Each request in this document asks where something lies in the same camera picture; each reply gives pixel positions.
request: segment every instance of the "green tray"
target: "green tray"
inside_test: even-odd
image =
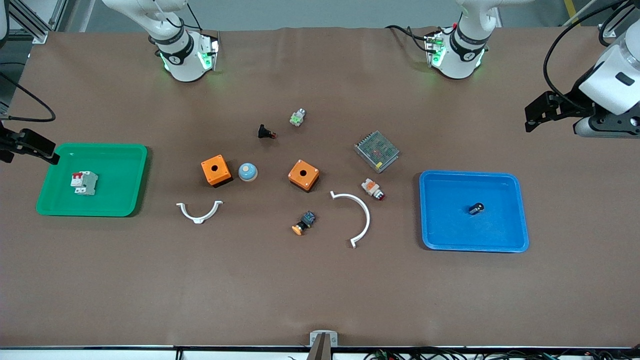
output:
[[[126,217],[135,209],[147,161],[147,148],[123,143],[64,143],[49,166],[36,210],[41,215],[70,217]],[[71,174],[98,175],[95,195],[78,195]]]

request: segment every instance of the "white connector with orange part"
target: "white connector with orange part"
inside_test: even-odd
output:
[[[367,179],[364,183],[362,183],[362,188],[369,195],[373,196],[378,200],[382,200],[385,198],[385,193],[380,191],[380,185],[376,184],[373,180]]]

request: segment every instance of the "white curved handle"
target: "white curved handle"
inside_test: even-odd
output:
[[[369,224],[371,223],[371,215],[369,214],[369,209],[367,208],[367,205],[365,205],[364,201],[360,200],[359,197],[351,195],[350,193],[339,193],[339,194],[334,194],[333,192],[331,193],[331,198],[332,199],[338,199],[339,197],[347,197],[355,202],[357,202],[362,209],[364,210],[364,215],[367,217],[367,224],[364,225],[364,230],[362,230],[362,232],[360,234],[358,234],[356,237],[352,238],[351,241],[351,246],[353,246],[353,248],[356,248],[356,242],[358,242],[358,240],[362,239],[364,237],[364,234],[367,233],[367,230],[369,230]]]
[[[223,204],[222,201],[216,200],[216,202],[213,203],[213,208],[211,208],[211,210],[206,215],[199,218],[195,218],[189,215],[189,213],[187,213],[187,206],[183,202],[179,202],[176,205],[180,206],[180,210],[182,210],[182,214],[184,214],[184,216],[186,216],[187,218],[190,218],[195,224],[202,224],[204,220],[207,220],[208,218],[212,217],[213,214],[216,213],[216,211],[218,210],[218,206],[220,204]]]

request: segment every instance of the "orange box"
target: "orange box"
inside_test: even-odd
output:
[[[207,178],[207,182],[214,188],[224,185],[234,179],[231,176],[231,172],[229,172],[227,163],[222,155],[214,156],[209,160],[205,160],[201,165],[202,171],[204,171],[204,176]]]
[[[319,176],[320,171],[318,171],[318,169],[302,160],[298,160],[289,172],[289,180],[291,183],[306,192],[311,191],[311,188],[316,183]]]

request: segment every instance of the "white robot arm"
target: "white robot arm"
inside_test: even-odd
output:
[[[600,55],[567,94],[545,92],[525,108],[528,133],[538,125],[582,117],[583,137],[640,138],[640,20]]]
[[[179,81],[194,81],[215,67],[218,39],[186,30],[175,14],[187,0],[102,0],[137,22],[160,49],[165,69]]]
[[[484,47],[496,27],[493,8],[533,0],[456,0],[462,6],[457,25],[427,39],[429,64],[445,76],[463,79],[480,66]]]

